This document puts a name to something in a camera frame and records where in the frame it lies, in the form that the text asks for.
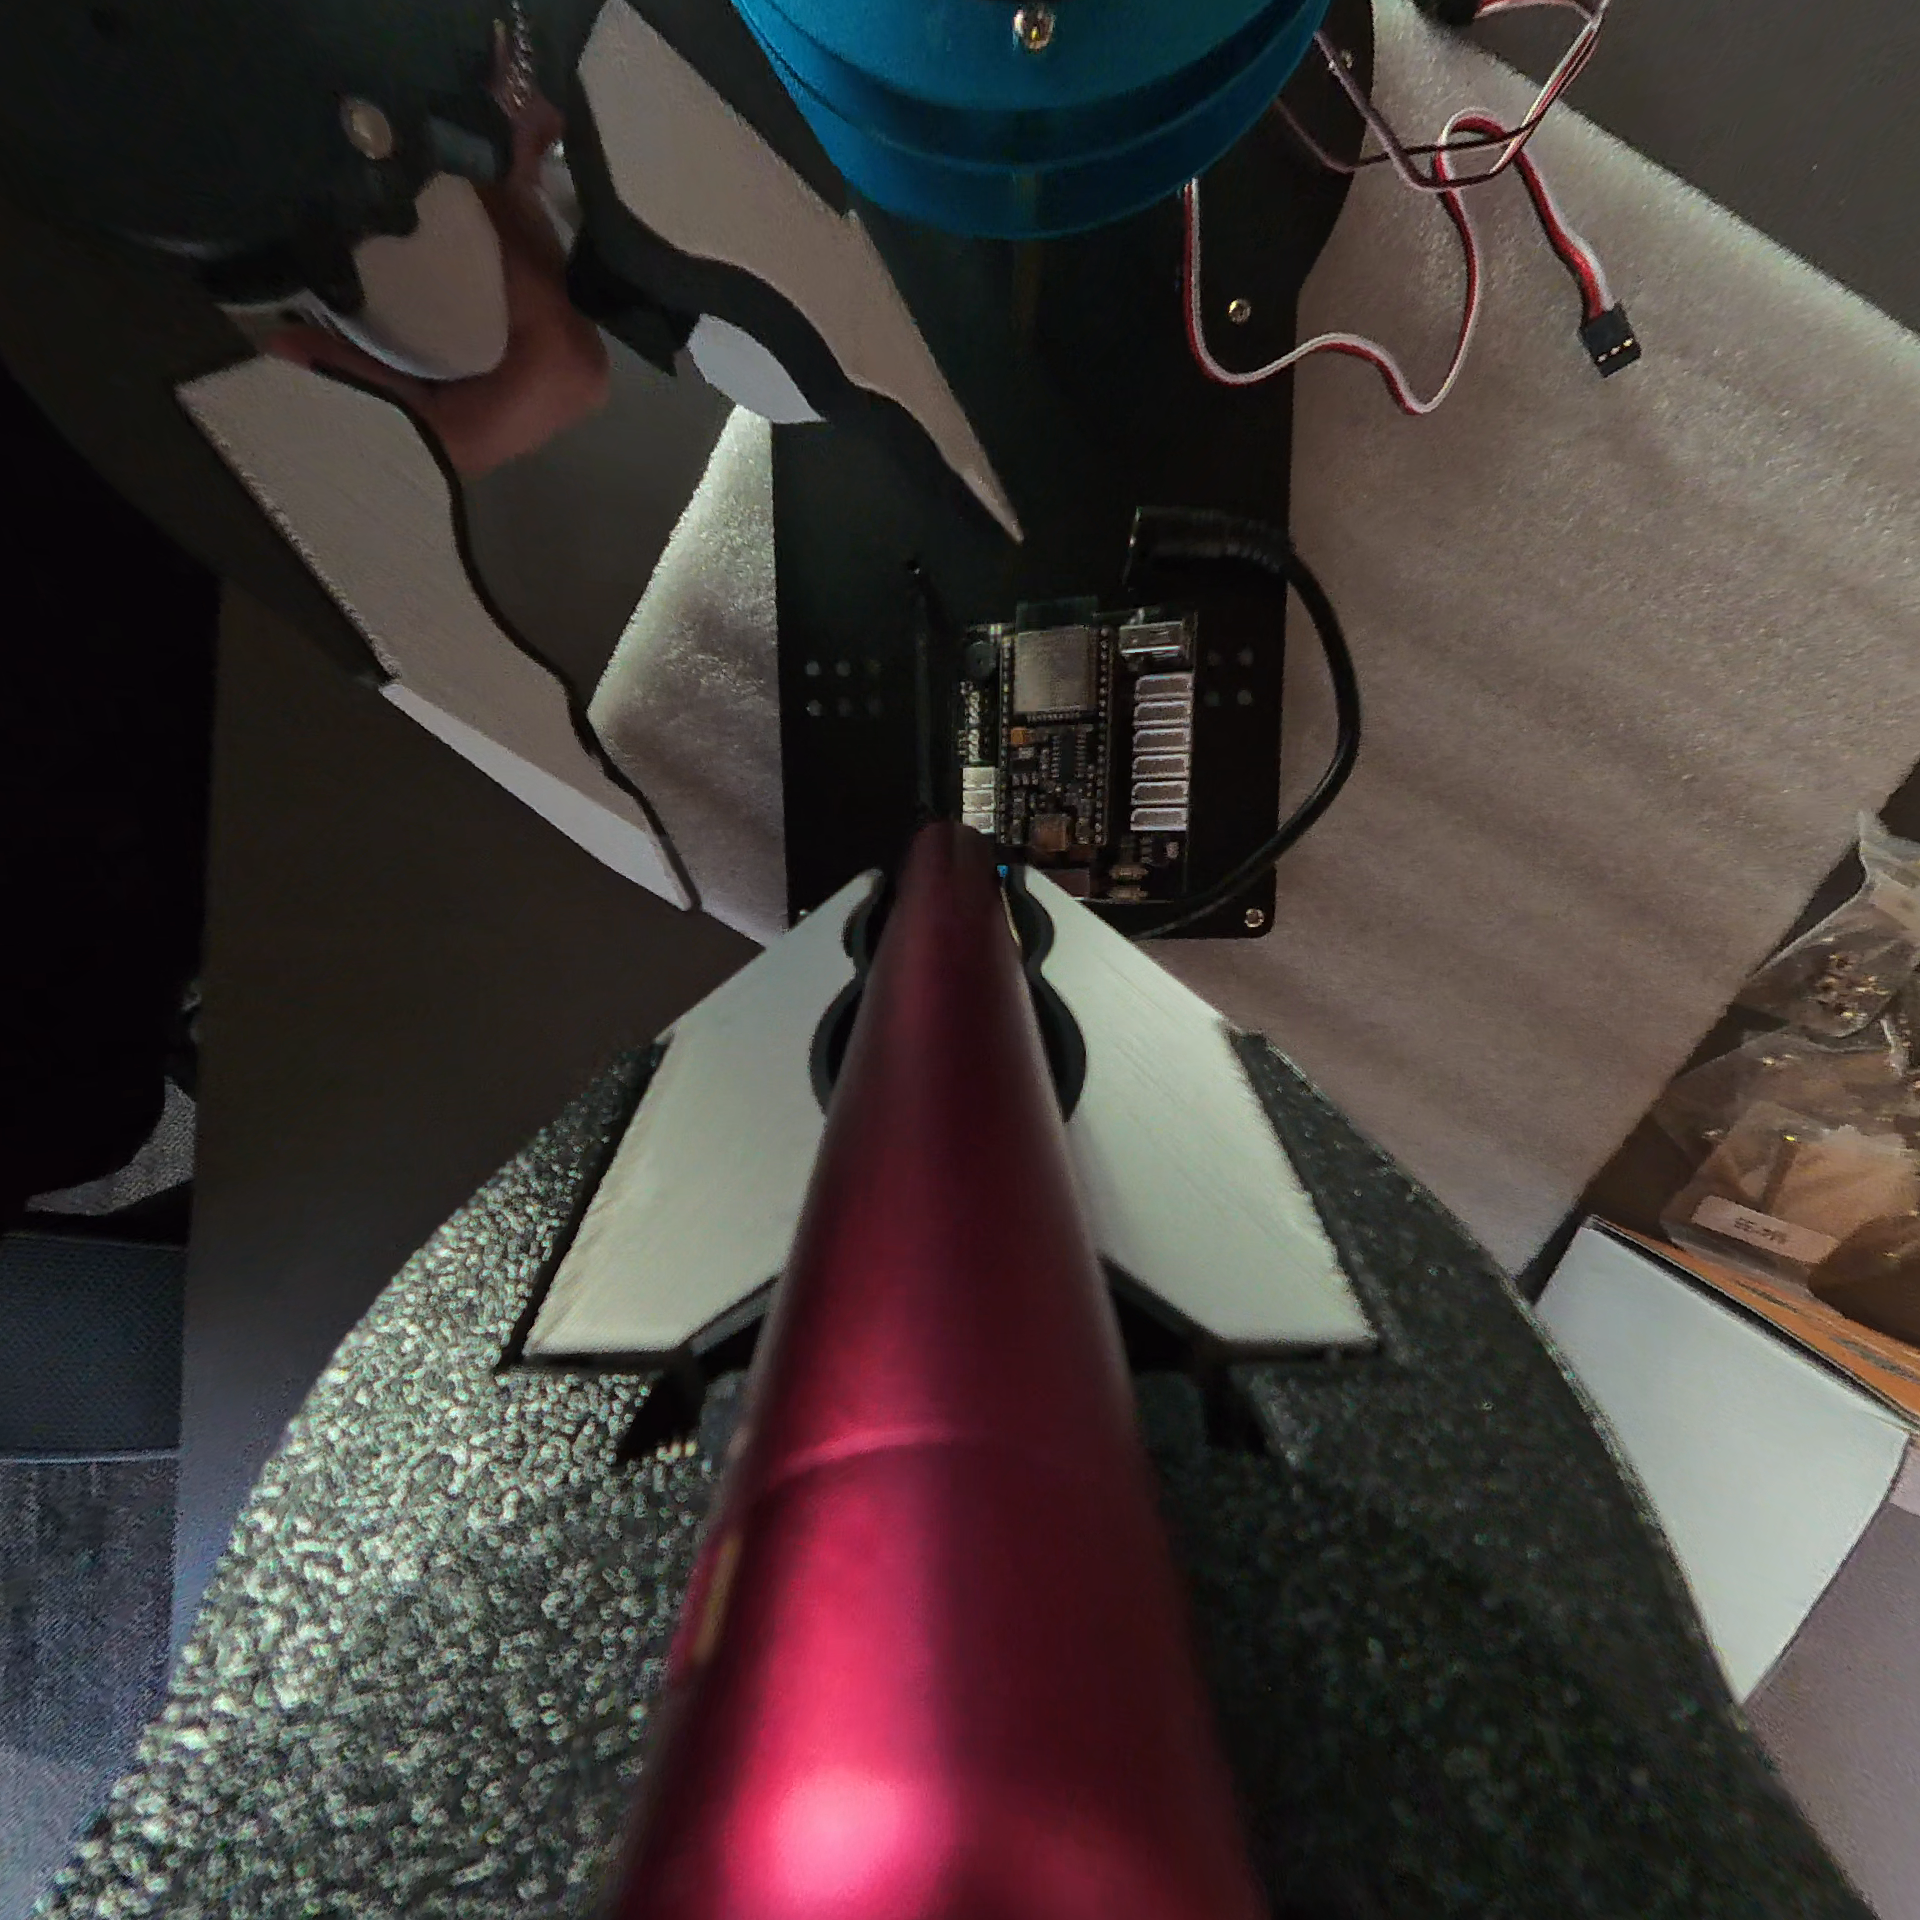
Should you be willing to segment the black metal base plate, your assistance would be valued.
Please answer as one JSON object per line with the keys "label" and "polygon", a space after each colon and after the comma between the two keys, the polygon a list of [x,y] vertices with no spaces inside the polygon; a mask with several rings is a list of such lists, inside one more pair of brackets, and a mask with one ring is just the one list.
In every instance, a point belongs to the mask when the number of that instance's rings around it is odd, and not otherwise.
{"label": "black metal base plate", "polygon": [[1095,907],[1147,940],[1271,931],[1276,858],[1356,766],[1357,686],[1344,647],[1321,647],[1332,756],[1305,801],[1280,801],[1294,375],[1234,375],[1300,341],[1373,79],[1374,7],[1330,3],[1302,64],[1218,163],[1073,233],[950,233],[845,186],[1016,500],[1022,542],[849,423],[774,428],[789,920],[859,869],[888,869],[932,813],[962,816],[968,629],[1019,604],[1096,597],[1199,609],[1199,710],[1189,897]]}

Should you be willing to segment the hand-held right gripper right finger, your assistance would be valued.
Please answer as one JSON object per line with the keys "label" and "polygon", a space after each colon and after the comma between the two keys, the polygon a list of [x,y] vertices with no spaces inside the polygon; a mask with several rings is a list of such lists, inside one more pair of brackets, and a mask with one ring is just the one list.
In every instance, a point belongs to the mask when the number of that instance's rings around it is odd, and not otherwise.
{"label": "hand-held right gripper right finger", "polygon": [[1379,1331],[1225,1016],[1045,876],[1043,981],[1085,1044],[1066,1123],[1096,1253],[1240,1358],[1373,1355]]}

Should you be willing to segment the clear bag with beige parts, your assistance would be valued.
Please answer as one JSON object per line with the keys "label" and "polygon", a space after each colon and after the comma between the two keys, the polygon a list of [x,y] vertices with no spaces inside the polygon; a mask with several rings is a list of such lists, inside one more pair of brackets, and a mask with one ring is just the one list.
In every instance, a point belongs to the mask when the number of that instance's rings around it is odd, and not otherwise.
{"label": "clear bag with beige parts", "polygon": [[1865,1326],[1916,1321],[1916,1141],[1891,1121],[1748,1108],[1665,1201],[1700,1259]]}

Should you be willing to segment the black circuit board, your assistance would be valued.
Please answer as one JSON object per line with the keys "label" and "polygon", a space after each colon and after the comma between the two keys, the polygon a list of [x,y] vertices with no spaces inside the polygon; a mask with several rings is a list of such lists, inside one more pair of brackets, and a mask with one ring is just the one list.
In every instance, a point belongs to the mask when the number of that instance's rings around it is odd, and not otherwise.
{"label": "black circuit board", "polygon": [[955,761],[962,821],[1092,904],[1191,892],[1199,609],[1019,604],[968,629]]}

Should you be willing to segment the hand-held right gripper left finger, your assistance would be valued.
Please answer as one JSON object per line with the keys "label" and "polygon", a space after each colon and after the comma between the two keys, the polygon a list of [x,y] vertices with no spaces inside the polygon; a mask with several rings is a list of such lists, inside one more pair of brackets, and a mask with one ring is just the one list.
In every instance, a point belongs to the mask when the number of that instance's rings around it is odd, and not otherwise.
{"label": "hand-held right gripper left finger", "polygon": [[822,1145],[816,1037],[878,892],[876,869],[856,876],[667,1027],[542,1282],[527,1363],[667,1368],[763,1310]]}

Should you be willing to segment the white orange cardboard box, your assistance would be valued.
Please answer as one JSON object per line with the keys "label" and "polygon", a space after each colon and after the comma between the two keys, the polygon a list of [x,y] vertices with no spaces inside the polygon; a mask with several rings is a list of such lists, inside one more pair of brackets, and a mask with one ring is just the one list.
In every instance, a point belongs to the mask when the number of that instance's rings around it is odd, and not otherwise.
{"label": "white orange cardboard box", "polygon": [[1916,1423],[1597,1217],[1535,1318],[1645,1496],[1735,1702],[1752,1699],[1893,1498]]}

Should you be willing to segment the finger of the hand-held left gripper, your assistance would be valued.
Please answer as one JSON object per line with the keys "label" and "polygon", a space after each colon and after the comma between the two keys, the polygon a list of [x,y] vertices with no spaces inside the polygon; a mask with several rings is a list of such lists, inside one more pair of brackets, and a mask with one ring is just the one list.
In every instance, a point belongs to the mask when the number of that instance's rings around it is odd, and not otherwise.
{"label": "finger of the hand-held left gripper", "polygon": [[391,709],[607,870],[697,910],[651,804],[554,666],[494,609],[463,556],[456,487],[395,399],[278,356],[185,379],[175,399],[369,647]]}
{"label": "finger of the hand-held left gripper", "polygon": [[776,423],[849,423],[920,487],[939,473],[1010,542],[1011,491],[873,231],[833,206],[692,58],[740,56],[782,81],[731,3],[692,3],[669,36],[641,3],[602,3],[573,71],[564,149],[583,239],[673,321],[698,371]]}

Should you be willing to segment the white foam sheet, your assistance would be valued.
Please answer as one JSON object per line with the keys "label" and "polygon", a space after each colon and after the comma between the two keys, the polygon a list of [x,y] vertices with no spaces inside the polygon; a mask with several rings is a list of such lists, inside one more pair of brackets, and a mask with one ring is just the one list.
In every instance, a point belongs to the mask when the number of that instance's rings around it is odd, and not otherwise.
{"label": "white foam sheet", "polygon": [[[1140,948],[1509,1269],[1916,764],[1916,335],[1413,3],[1374,3],[1300,300],[1257,940]],[[739,409],[589,706],[706,910],[774,940],[770,434]]]}

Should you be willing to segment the person's left hand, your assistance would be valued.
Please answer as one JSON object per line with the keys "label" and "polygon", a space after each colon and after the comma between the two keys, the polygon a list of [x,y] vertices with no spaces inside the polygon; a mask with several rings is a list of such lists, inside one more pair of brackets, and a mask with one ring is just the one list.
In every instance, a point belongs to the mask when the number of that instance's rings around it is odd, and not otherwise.
{"label": "person's left hand", "polygon": [[611,396],[611,356],[564,291],[564,247],[538,191],[542,157],[559,138],[559,110],[531,93],[514,115],[507,175],[476,186],[507,323],[494,368],[414,379],[309,323],[275,328],[265,351],[402,400],[459,476],[494,473],[592,419]]}

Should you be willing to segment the red electric screwdriver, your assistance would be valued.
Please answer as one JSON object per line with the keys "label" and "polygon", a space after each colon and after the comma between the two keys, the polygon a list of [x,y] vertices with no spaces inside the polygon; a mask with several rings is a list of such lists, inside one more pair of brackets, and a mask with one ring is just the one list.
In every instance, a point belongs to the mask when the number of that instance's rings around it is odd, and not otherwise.
{"label": "red electric screwdriver", "polygon": [[956,821],[893,892],[604,1915],[1266,1915]]}

